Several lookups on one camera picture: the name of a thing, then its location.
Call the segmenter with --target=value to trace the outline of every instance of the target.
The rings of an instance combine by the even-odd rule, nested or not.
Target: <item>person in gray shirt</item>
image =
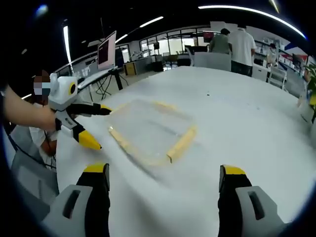
[[[230,49],[228,45],[228,34],[229,30],[223,28],[221,33],[214,36],[211,43],[209,44],[208,52],[212,53],[225,53],[229,54]]]

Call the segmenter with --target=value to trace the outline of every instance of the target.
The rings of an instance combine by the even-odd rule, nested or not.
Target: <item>transparent plastic tray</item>
[[[133,158],[146,164],[172,163],[191,143],[191,116],[171,106],[134,100],[107,116],[109,132]]]

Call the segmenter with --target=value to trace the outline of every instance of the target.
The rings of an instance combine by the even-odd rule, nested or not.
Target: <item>laptop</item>
[[[78,85],[78,89],[82,90],[88,85],[98,80],[101,76],[107,74],[109,70],[115,69],[115,41],[117,32],[114,31],[105,40],[98,45],[97,67],[98,72],[87,77]]]

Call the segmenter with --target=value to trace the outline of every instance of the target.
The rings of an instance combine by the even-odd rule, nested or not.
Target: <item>ceiling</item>
[[[106,0],[13,2],[14,5],[8,8],[11,9],[10,18],[2,20],[9,22],[5,24],[4,29],[7,31],[5,55],[8,56],[9,63],[15,62],[11,63],[8,72],[16,76],[9,77],[9,81],[16,92],[23,96],[32,91],[32,76],[38,70],[44,69],[51,73],[68,63],[63,38],[64,25],[69,26],[72,60],[96,50],[95,47],[87,47],[88,43],[103,38],[114,30],[117,30],[117,38],[131,32],[119,42],[127,43],[174,28],[206,25],[210,21],[245,23],[258,27],[275,33],[314,55],[316,34],[313,31],[315,22],[312,19],[315,19],[313,14],[316,5],[311,6],[311,2],[315,1],[300,0],[299,4],[294,1],[277,1],[280,14],[268,0],[196,0],[190,3],[165,0],[131,3]],[[46,4],[48,11],[43,16],[36,17],[35,11],[41,4]],[[200,5],[210,4],[245,6],[273,14],[298,28],[307,36],[307,40],[290,28],[255,13],[198,9]],[[159,16],[164,18],[144,28],[138,28]],[[21,52],[25,48],[27,51],[22,55]]]

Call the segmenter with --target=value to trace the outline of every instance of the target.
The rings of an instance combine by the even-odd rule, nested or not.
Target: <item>hand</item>
[[[50,109],[48,105],[38,108],[38,117],[40,128],[45,131],[55,131],[55,113]]]

